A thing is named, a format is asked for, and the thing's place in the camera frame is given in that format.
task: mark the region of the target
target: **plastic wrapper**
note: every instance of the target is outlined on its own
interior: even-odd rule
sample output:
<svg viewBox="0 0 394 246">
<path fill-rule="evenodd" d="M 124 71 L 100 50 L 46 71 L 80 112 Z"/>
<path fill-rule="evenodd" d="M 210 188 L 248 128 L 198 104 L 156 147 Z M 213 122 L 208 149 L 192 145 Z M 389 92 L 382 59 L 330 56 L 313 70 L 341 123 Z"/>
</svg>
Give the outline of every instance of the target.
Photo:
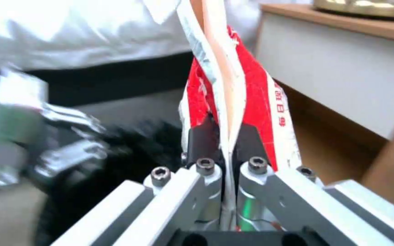
<svg viewBox="0 0 394 246">
<path fill-rule="evenodd" d="M 224 8 L 222 1 L 217 4 L 221 4 L 219 9 Z M 183 125 L 182 148 L 186 151 L 190 128 L 202 124 L 208 112 L 213 114 L 220 128 L 220 150 L 226 165 L 220 228 L 234 230 L 236 195 L 232 154 L 241 124 L 257 128 L 275 171 L 301 165 L 288 101 L 282 88 L 249 53 L 238 34 L 223 24 L 226 23 L 223 14 L 210 16 L 215 18 L 214 23 L 221 22 L 222 28 L 208 27 L 205 20 L 205 30 L 202 30 L 189 0 L 181 1 L 177 13 L 194 54 L 179 107 Z M 211 37 L 211 31 L 224 32 L 226 40 Z M 214 39 L 223 44 L 218 50 L 214 49 Z M 226 66 L 222 66 L 216 52 L 225 58 Z M 231 73 L 228 84 L 225 83 L 226 67 Z"/>
</svg>

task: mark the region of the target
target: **hex socket screw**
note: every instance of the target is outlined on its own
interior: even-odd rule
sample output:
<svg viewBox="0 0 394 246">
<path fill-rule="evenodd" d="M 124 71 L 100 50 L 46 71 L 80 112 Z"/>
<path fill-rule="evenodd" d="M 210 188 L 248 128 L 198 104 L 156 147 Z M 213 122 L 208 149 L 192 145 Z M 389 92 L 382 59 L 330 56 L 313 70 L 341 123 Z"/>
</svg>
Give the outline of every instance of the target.
<svg viewBox="0 0 394 246">
<path fill-rule="evenodd" d="M 171 179 L 171 172 L 167 167 L 156 167 L 150 173 L 152 183 L 156 187 L 163 187 Z"/>
<path fill-rule="evenodd" d="M 311 180 L 313 183 L 316 182 L 317 174 L 313 170 L 311 170 L 310 168 L 305 167 L 305 166 L 300 166 L 300 167 L 296 168 L 296 170 L 299 171 L 299 173 L 302 173 L 302 175 L 304 175 L 306 178 Z"/>
<path fill-rule="evenodd" d="M 264 174 L 267 172 L 267 161 L 259 156 L 253 156 L 249 160 L 249 170 L 254 174 Z"/>
<path fill-rule="evenodd" d="M 196 161 L 196 170 L 203 176 L 211 175 L 215 171 L 215 162 L 211 158 L 200 158 Z"/>
</svg>

